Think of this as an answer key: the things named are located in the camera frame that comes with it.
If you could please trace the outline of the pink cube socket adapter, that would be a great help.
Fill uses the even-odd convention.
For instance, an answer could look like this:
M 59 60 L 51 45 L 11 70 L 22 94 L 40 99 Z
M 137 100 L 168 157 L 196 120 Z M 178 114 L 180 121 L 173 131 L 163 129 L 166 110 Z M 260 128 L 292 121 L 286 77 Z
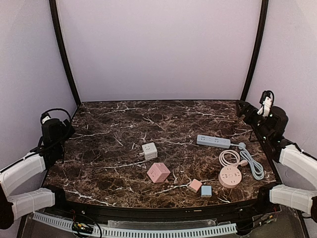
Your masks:
M 170 175 L 170 170 L 164 163 L 153 163 L 147 171 L 147 175 L 153 183 L 161 183 Z

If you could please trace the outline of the blue power strip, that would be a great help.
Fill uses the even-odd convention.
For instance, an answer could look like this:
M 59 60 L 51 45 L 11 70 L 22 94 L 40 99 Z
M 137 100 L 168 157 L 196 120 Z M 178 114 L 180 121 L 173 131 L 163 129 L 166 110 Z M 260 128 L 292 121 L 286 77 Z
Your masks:
M 197 135 L 196 143 L 198 145 L 205 145 L 205 146 L 224 148 L 224 149 L 228 149 L 231 146 L 230 139 L 200 135 L 200 134 Z

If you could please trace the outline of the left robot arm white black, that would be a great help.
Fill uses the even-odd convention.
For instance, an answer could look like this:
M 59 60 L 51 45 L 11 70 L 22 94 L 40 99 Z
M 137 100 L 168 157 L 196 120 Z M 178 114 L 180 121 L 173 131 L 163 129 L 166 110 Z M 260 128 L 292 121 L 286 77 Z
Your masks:
M 50 116 L 51 110 L 41 114 L 42 136 L 38 145 L 24 157 L 0 171 L 0 228 L 6 230 L 30 213 L 47 207 L 63 206 L 65 191 L 54 185 L 13 195 L 12 193 L 32 177 L 49 170 L 58 160 L 63 161 L 65 142 L 74 134 L 72 118 L 61 121 Z

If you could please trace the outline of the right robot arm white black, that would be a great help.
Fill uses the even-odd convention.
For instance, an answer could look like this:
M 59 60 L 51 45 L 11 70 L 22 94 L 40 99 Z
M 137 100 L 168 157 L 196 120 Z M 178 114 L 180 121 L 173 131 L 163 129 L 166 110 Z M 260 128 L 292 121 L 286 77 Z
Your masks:
M 277 106 L 271 107 L 268 116 L 258 114 L 257 108 L 245 101 L 236 102 L 238 117 L 250 125 L 270 162 L 277 162 L 304 177 L 313 186 L 317 185 L 317 160 L 286 139 L 283 134 L 288 123 L 286 112 Z M 276 181 L 263 185 L 258 191 L 254 205 L 259 213 L 265 213 L 273 204 L 288 206 L 317 219 L 317 190 L 304 190 Z

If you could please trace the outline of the white cube socket adapter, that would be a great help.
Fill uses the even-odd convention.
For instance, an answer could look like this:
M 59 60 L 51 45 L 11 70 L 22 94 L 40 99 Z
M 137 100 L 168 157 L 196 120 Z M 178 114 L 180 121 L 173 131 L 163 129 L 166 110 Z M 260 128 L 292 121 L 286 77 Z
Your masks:
M 158 157 L 158 150 L 156 145 L 151 142 L 142 145 L 142 152 L 139 154 L 140 156 L 144 156 L 145 160 L 151 160 Z

